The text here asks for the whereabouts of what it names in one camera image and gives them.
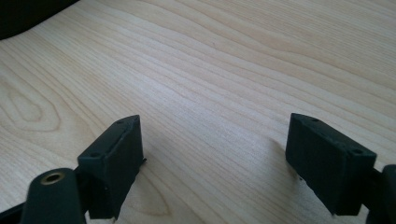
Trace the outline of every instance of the wooden table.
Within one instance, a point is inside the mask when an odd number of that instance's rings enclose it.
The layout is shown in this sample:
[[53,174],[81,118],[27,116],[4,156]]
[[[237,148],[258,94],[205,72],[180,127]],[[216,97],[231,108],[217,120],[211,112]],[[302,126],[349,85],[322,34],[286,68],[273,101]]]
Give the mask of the wooden table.
[[117,223],[364,223],[364,207],[332,217],[285,146],[296,112],[375,151],[375,168],[396,162],[395,12],[393,0],[77,2],[0,42],[0,210],[139,114],[148,163]]

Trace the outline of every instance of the light wooden surface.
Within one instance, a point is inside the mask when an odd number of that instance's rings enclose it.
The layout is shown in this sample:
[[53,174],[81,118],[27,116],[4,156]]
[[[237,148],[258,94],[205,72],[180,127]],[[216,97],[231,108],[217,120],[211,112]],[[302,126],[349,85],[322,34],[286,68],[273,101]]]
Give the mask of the light wooden surface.
[[82,0],[0,42],[0,210],[139,114],[117,223],[332,217],[284,159],[291,112],[396,162],[394,0]]

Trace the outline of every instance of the screw hole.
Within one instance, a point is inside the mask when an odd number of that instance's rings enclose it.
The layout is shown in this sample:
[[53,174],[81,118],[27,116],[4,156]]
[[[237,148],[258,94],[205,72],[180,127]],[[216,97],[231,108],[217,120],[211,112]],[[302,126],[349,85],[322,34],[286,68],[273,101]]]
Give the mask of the screw hole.
[[60,180],[62,180],[64,178],[64,173],[52,173],[49,175],[44,176],[41,179],[41,184],[42,185],[51,185],[51,184],[55,184],[57,182],[59,182]]
[[362,153],[363,153],[363,151],[362,151],[362,150],[360,150],[360,149],[357,149],[357,148],[355,148],[355,149],[352,149],[352,152],[353,152],[353,153],[355,153],[355,154],[362,154]]
[[93,158],[100,157],[100,153],[99,152],[93,152],[93,153],[91,153],[91,157],[93,157]]

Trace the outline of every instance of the black object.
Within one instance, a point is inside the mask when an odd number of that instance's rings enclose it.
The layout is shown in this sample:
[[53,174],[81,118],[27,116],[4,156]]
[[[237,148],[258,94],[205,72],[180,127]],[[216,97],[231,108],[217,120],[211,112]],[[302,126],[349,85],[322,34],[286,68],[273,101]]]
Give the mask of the black object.
[[120,119],[81,155],[78,168],[36,177],[26,203],[0,214],[0,223],[85,223],[90,217],[118,218],[143,157],[139,116]]
[[1,0],[0,40],[18,35],[78,0]]
[[376,154],[319,119],[291,114],[286,160],[334,215],[370,210],[367,223],[396,223],[396,165],[374,169]]

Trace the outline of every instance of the wood grain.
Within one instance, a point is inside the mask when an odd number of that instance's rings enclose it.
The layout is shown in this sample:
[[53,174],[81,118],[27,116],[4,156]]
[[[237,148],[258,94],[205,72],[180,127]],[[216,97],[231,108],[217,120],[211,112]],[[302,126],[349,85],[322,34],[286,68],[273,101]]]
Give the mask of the wood grain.
[[1,41],[0,210],[140,114],[118,223],[364,223],[331,217],[284,151],[296,112],[396,162],[395,3],[81,0]]

